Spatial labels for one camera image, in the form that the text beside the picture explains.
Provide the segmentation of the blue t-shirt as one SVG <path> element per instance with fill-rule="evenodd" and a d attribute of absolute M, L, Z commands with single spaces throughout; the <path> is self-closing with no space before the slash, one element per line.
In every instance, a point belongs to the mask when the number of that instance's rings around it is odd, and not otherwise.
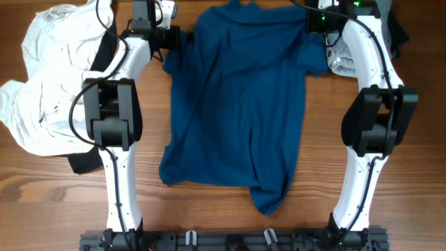
<path fill-rule="evenodd" d="M 230 1 L 200 14 L 170 52 L 171 141 L 159 174 L 246 187 L 271 215 L 293 182 L 305 115 L 305 79 L 328 70 L 322 37 L 299 6 Z"/>

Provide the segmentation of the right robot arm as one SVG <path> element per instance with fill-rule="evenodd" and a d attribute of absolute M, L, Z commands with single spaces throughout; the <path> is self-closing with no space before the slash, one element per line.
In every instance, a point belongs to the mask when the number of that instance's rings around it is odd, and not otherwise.
<path fill-rule="evenodd" d="M 396 74 L 375 1 L 306 1 L 307 31 L 344 41 L 359 93 L 341 122 L 348 162 L 325 244 L 360 248 L 369 237 L 369 209 L 382 168 L 405 135 L 417 106 L 415 89 Z"/>

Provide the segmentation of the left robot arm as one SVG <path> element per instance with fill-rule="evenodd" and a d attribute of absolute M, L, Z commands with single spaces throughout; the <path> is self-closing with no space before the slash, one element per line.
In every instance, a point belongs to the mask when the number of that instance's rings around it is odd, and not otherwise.
<path fill-rule="evenodd" d="M 118 38 L 118 50 L 105 76 L 87 78 L 82 86 L 86 131 L 105 168 L 107 228 L 99 237 L 104 248 L 135 249 L 142 241 L 134 159 L 143 122 L 136 83 L 162 50 L 178 50 L 180 29 L 171 21 L 174 1 L 134 1 L 133 18 Z"/>

